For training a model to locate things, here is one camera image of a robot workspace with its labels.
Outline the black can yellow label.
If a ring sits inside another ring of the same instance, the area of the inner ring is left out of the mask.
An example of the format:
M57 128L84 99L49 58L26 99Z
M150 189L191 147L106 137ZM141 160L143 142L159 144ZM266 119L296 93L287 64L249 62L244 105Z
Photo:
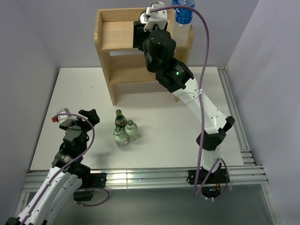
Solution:
M162 8L162 7L165 7L166 4L161 2L161 1L155 1L151 4L151 7L152 8Z

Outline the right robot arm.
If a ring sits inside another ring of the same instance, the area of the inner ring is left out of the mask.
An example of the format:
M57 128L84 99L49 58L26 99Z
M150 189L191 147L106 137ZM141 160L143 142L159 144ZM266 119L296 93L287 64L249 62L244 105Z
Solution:
M201 148L203 178L212 183L219 177L221 166L219 145L235 119L220 112L199 87L191 70L174 57L176 43L165 29L154 26L144 30L144 24L134 22L133 48L144 53L146 68L170 93L178 97L201 122L196 142Z

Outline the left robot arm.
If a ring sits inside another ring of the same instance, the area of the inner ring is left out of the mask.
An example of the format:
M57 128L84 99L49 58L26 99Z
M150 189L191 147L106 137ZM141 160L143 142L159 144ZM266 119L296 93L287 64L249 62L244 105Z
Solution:
M65 131L63 142L36 195L17 217L10 217L6 221L8 225L48 224L55 207L68 194L91 183L90 168L82 165L81 161L95 139L94 126L100 122L97 111L80 110L73 114L63 108L51 120Z

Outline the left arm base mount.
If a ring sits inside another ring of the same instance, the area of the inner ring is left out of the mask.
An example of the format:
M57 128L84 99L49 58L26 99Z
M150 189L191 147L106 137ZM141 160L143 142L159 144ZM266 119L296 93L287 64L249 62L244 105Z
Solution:
M83 182L80 188L104 188L106 184L107 174L91 173L87 180ZM79 190L73 193L73 199L78 202L90 201L94 196L95 190Z

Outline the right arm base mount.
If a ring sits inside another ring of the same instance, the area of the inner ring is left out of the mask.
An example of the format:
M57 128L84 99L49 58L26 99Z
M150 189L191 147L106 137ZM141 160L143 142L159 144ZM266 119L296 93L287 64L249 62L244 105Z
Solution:
M207 172L200 169L199 178L197 184L201 185L204 181ZM195 182L196 169L188 170L187 182L190 185L193 185ZM230 178L226 173L226 169L220 169L219 172L211 173L207 178L204 187L201 189L201 193L207 198L216 198L219 197L222 193L221 185L229 185Z

